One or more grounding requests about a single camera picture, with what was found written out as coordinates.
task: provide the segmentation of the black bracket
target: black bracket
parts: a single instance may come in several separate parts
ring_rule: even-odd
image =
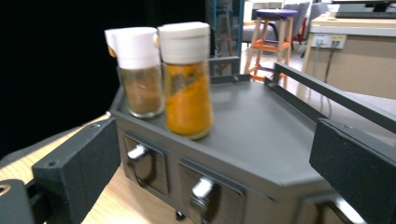
[[[368,223],[396,223],[396,151],[367,133],[320,119],[309,159]]]
[[[81,223],[119,166],[116,121],[90,124],[34,164],[26,186],[0,182],[0,223]]]

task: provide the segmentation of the wall outlet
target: wall outlet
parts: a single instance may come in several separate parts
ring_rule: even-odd
[[[311,46],[326,49],[342,49],[346,40],[347,35],[314,34]]]

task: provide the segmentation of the spice jar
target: spice jar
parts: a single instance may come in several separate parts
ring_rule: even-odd
[[[165,125],[190,139],[205,136],[213,124],[209,89],[210,27],[183,22],[158,27],[165,76]]]
[[[116,56],[129,112],[140,119],[163,112],[160,52],[153,43],[157,29],[133,27],[106,30],[110,55]]]

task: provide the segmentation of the dark background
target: dark background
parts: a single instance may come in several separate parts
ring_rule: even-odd
[[[0,159],[106,113],[119,82],[105,29],[180,21],[205,21],[205,1],[1,1]]]

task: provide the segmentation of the white lid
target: white lid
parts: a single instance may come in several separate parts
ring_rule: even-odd
[[[158,27],[160,38],[189,38],[210,35],[210,26],[200,21],[165,24]]]
[[[160,53],[153,43],[157,30],[132,27],[105,30],[106,42],[117,54],[120,68],[141,69],[160,63]]]
[[[209,57],[210,26],[192,21],[158,27],[161,56],[165,63],[198,63]]]

